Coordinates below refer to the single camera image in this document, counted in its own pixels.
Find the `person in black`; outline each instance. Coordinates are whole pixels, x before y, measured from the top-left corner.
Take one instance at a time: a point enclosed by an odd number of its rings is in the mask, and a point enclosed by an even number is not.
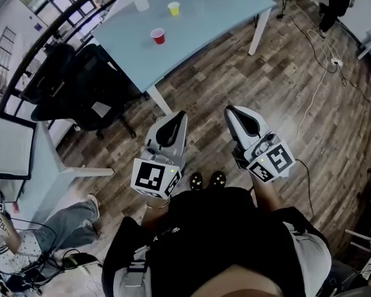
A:
[[[324,14],[320,22],[319,34],[326,37],[326,32],[334,25],[338,17],[345,15],[348,7],[353,7],[355,0],[329,0],[329,6],[320,5],[320,14]]]
[[[218,171],[206,189],[194,173],[191,190],[169,205],[150,198],[142,226],[125,217],[104,260],[105,295],[314,297],[331,267],[326,239],[300,211],[283,206],[271,183],[252,180],[258,208],[250,191],[224,188]],[[148,293],[126,286],[124,294],[114,278],[140,262],[134,253],[146,246]]]

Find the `black office chair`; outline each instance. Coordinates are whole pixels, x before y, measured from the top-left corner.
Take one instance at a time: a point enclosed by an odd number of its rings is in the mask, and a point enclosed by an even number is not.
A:
[[[99,139],[103,139],[101,130],[119,119],[136,137],[122,115],[128,102],[136,98],[131,84],[125,74],[108,64],[108,55],[101,46],[87,45],[67,66],[55,93],[40,100],[32,119],[73,119],[84,131],[98,130]],[[96,103],[110,107],[109,111],[100,115]]]
[[[22,99],[37,105],[45,96],[53,95],[74,58],[75,50],[71,45],[60,44],[53,48],[51,54],[22,92]]]

